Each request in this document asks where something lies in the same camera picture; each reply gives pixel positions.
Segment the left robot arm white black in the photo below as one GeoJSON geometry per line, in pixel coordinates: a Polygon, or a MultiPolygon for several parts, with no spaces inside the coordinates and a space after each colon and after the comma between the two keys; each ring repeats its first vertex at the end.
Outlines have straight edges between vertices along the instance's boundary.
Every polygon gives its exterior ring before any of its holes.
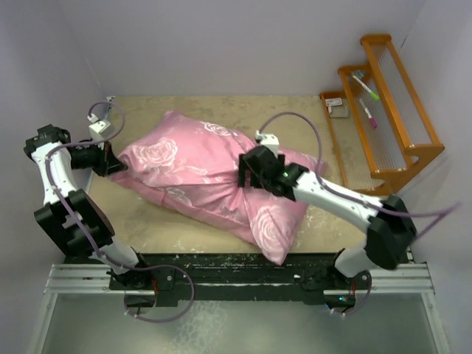
{"type": "Polygon", "coordinates": [[[67,257],[105,263],[115,278],[135,289],[149,286],[152,272],[142,257],[115,238],[109,219],[74,179],[74,170],[91,169],[99,176],[127,170],[111,143],[73,143],[66,129],[46,125],[25,142],[24,152],[40,170],[44,187],[43,206],[34,217],[53,243],[67,257]]]}

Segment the pink rose-patterned pillowcase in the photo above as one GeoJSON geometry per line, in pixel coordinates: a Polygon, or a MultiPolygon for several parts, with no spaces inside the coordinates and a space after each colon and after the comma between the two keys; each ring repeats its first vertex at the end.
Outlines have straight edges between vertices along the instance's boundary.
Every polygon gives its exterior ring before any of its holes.
{"type": "Polygon", "coordinates": [[[110,179],[151,203],[232,233],[281,265],[308,206],[239,187],[239,156],[254,146],[239,131],[168,111],[121,152],[128,168],[110,179]]]}

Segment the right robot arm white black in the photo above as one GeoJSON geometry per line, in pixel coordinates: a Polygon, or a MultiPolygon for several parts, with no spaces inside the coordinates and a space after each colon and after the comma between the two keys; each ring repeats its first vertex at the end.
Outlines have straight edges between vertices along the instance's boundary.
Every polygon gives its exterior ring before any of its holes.
{"type": "Polygon", "coordinates": [[[240,154],[238,184],[321,208],[365,234],[360,245],[335,256],[327,275],[335,288],[346,288],[364,271],[396,269],[417,235],[403,200],[396,195],[383,200],[354,192],[305,166],[286,164],[284,155],[277,156],[263,145],[240,154]]]}

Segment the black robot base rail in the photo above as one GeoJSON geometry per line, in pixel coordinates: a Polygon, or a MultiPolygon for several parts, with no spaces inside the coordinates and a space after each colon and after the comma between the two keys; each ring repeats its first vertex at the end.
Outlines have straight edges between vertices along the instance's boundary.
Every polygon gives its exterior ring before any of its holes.
{"type": "Polygon", "coordinates": [[[352,279],[334,273],[332,255],[291,254],[274,265],[260,254],[147,254],[156,267],[149,272],[118,276],[110,270],[102,279],[105,288],[142,295],[144,306],[153,300],[159,307],[180,301],[302,302],[352,308],[354,291],[367,291],[376,275],[390,271],[362,271],[352,279]]]}

